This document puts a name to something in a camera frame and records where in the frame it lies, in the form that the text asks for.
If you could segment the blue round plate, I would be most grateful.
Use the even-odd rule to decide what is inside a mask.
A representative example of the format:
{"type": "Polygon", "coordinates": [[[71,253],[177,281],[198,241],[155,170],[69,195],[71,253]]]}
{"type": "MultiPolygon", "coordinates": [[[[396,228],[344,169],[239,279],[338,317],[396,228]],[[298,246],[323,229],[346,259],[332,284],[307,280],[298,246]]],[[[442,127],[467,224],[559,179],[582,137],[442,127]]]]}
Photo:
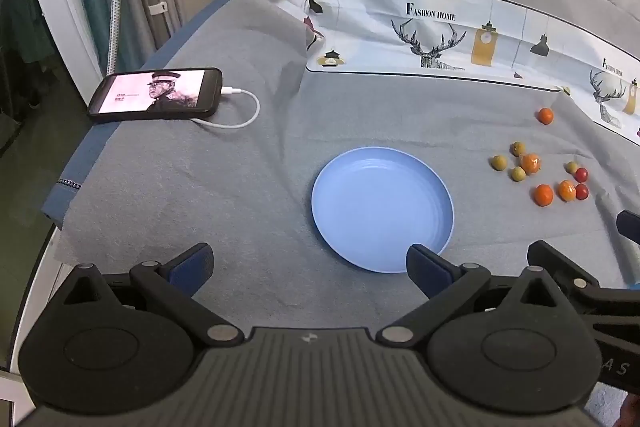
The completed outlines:
{"type": "Polygon", "coordinates": [[[334,157],[314,180],[311,214],[322,239],[356,267],[407,271],[413,244],[441,254],[454,234],[454,202],[424,161],[382,146],[334,157]]]}

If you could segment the red cherry tomato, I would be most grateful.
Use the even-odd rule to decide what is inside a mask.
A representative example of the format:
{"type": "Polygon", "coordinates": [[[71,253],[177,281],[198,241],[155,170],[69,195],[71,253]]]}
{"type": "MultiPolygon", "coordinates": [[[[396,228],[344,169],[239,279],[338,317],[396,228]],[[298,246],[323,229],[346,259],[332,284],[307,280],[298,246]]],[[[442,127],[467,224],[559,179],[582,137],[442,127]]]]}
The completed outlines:
{"type": "Polygon", "coordinates": [[[574,172],[574,178],[578,183],[586,183],[588,180],[588,171],[584,167],[579,167],[574,172]]]}
{"type": "Polygon", "coordinates": [[[589,188],[586,184],[579,183],[575,187],[576,198],[578,200],[585,200],[589,197],[589,188]]]}

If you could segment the black smartphone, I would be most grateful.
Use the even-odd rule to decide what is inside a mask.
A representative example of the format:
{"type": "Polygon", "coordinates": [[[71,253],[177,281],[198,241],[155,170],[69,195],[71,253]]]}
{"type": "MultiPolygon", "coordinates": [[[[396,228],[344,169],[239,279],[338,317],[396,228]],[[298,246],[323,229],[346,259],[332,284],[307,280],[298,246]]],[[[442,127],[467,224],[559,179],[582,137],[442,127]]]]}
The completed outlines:
{"type": "Polygon", "coordinates": [[[123,72],[102,80],[88,114],[95,122],[208,117],[216,112],[221,90],[218,68],[123,72]]]}

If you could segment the small orange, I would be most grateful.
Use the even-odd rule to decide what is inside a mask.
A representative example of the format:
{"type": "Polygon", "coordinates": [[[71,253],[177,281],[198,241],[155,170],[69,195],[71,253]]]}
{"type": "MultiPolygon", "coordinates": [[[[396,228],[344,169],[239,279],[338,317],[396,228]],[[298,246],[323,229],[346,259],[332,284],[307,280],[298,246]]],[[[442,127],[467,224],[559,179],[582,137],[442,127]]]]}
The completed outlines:
{"type": "Polygon", "coordinates": [[[552,124],[554,121],[553,110],[549,107],[543,107],[536,113],[536,118],[541,124],[548,126],[548,124],[552,124]]]}

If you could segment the yellow-green fruit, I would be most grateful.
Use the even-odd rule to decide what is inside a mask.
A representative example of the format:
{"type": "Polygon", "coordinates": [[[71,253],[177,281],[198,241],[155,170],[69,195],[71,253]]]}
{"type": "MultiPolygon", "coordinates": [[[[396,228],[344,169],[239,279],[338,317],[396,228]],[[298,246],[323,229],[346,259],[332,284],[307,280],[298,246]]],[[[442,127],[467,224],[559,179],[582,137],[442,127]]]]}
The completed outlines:
{"type": "Polygon", "coordinates": [[[523,142],[513,142],[511,144],[511,153],[516,157],[521,157],[526,153],[526,146],[523,142]]]}
{"type": "Polygon", "coordinates": [[[510,177],[514,182],[524,181],[526,178],[526,171],[522,167],[516,166],[511,170],[510,177]]]}
{"type": "Polygon", "coordinates": [[[579,168],[579,165],[577,164],[576,161],[569,161],[565,164],[565,170],[569,174],[574,174],[578,168],[579,168]]]}
{"type": "Polygon", "coordinates": [[[490,165],[497,171],[503,171],[506,170],[506,167],[508,167],[508,160],[506,159],[506,156],[496,155],[491,158],[490,165]]]}

